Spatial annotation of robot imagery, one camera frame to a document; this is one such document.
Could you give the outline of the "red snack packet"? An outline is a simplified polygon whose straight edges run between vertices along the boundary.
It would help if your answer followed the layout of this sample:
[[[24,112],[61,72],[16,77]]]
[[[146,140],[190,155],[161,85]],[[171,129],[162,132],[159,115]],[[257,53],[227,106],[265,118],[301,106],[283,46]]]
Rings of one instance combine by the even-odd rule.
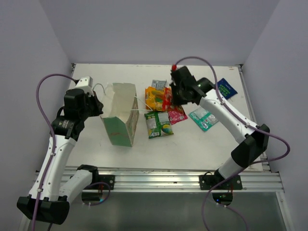
[[[174,110],[173,96],[172,96],[171,88],[164,88],[162,110],[163,111],[172,111],[172,110]]]

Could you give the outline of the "green paper bag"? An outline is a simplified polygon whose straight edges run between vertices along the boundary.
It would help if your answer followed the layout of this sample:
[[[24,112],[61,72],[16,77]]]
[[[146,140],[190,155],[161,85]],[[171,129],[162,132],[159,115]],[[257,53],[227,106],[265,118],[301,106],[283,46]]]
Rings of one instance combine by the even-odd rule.
[[[138,106],[136,86],[132,83],[111,83],[93,87],[100,102],[103,114],[100,118],[112,145],[132,147],[140,112],[149,112]]]

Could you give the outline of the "dark blue chips packet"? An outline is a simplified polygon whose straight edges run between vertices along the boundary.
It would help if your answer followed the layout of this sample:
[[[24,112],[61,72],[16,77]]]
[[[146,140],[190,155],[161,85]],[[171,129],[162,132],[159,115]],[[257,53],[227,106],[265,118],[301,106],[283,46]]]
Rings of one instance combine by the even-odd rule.
[[[238,92],[228,83],[225,78],[218,81],[218,89],[222,96],[228,100],[229,98],[236,95]]]

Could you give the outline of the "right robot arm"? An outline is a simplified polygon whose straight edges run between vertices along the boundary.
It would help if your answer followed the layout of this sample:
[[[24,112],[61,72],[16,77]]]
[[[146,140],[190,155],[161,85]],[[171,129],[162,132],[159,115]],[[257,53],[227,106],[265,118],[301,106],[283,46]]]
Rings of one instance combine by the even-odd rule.
[[[207,185],[225,189],[239,170],[246,169],[265,152],[269,140],[266,133],[270,129],[265,124],[258,126],[240,114],[210,80],[205,77],[196,80],[186,66],[177,68],[173,65],[170,74],[172,102],[175,105],[195,103],[208,110],[238,142],[231,157],[213,175],[204,176]]]

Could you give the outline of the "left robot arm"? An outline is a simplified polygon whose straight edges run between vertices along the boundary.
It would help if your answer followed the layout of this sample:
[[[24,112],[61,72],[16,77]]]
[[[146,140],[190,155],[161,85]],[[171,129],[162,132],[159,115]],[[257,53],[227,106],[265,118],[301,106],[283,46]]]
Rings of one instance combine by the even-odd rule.
[[[86,187],[95,189],[100,177],[95,166],[81,165],[74,176],[61,185],[67,160],[76,145],[87,118],[101,115],[103,104],[89,87],[66,91],[64,106],[52,122],[49,147],[36,182],[27,196],[21,196],[17,208],[27,218],[61,225],[70,204]]]

